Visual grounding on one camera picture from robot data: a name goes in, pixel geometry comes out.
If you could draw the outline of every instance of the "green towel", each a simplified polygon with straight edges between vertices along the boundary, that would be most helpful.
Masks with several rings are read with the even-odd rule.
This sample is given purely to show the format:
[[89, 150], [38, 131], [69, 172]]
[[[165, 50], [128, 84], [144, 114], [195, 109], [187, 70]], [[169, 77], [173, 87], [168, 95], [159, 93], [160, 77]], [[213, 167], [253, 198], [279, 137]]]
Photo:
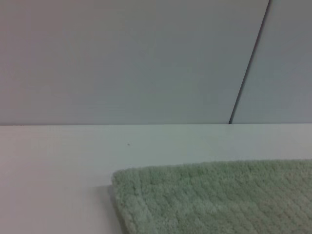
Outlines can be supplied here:
[[130, 234], [311, 234], [312, 161], [271, 160], [114, 173]]

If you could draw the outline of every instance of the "white countertop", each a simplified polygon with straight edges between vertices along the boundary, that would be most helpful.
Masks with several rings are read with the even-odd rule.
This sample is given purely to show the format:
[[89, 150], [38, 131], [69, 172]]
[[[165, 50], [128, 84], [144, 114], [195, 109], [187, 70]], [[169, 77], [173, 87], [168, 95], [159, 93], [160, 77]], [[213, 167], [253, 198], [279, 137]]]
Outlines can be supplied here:
[[125, 234], [112, 172], [312, 158], [312, 124], [0, 127], [2, 234]]

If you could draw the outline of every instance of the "gray wall panel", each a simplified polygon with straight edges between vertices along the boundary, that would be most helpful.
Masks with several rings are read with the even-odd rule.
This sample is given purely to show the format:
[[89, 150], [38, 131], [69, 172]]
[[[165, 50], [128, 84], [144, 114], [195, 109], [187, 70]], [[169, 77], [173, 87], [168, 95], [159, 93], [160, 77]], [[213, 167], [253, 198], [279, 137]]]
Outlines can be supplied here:
[[266, 0], [2, 0], [0, 124], [226, 123]]
[[312, 123], [311, 9], [272, 1], [233, 123]]

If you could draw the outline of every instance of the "white surface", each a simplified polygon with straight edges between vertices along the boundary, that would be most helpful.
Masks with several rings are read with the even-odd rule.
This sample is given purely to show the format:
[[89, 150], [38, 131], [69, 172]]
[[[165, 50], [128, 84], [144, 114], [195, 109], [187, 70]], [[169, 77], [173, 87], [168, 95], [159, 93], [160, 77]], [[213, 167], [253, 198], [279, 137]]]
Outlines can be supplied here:
[[227, 123], [268, 0], [1, 0], [0, 124]]
[[121, 234], [113, 171], [312, 157], [312, 124], [0, 127], [1, 234]]
[[234, 123], [312, 123], [311, 9], [272, 1]]

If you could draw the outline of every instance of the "dark line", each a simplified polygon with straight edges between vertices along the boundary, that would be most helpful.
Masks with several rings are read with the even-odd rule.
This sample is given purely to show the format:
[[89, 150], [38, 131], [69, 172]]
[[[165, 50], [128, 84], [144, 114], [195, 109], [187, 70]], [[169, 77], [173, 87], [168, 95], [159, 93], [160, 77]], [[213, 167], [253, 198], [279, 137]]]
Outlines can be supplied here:
[[268, 12], [269, 12], [269, 8], [270, 8], [270, 5], [271, 5], [271, 2], [272, 2], [272, 0], [269, 0], [268, 5], [267, 5], [267, 9], [265, 10], [265, 13], [264, 13], [264, 16], [263, 16], [263, 20], [262, 20], [262, 23], [261, 23], [261, 26], [260, 26], [260, 29], [259, 29], [259, 32], [258, 32], [258, 36], [257, 36], [257, 39], [255, 40], [255, 43], [254, 43], [254, 46], [253, 46], [252, 55], [250, 56], [250, 59], [249, 59], [249, 62], [248, 62], [248, 65], [247, 65], [247, 68], [246, 68], [246, 71], [245, 71], [245, 75], [244, 75], [242, 84], [240, 86], [240, 89], [239, 89], [239, 92], [238, 92], [238, 95], [237, 95], [237, 98], [236, 98], [236, 101], [235, 101], [235, 105], [234, 105], [234, 108], [233, 108], [233, 111], [232, 111], [232, 114], [231, 114], [231, 117], [230, 117], [229, 124], [233, 123], [235, 112], [237, 110], [237, 106], [238, 106], [240, 97], [242, 95], [242, 92], [243, 92], [243, 89], [244, 89], [244, 86], [245, 86], [245, 83], [246, 83], [246, 79], [247, 79], [247, 76], [248, 76], [248, 73], [249, 73], [249, 70], [250, 70], [250, 66], [251, 66], [251, 64], [253, 62], [254, 55], [255, 55], [255, 52], [257, 50], [259, 41], [260, 41], [260, 37], [261, 37], [262, 30], [263, 30], [264, 24], [265, 24], [267, 16], [268, 16]]

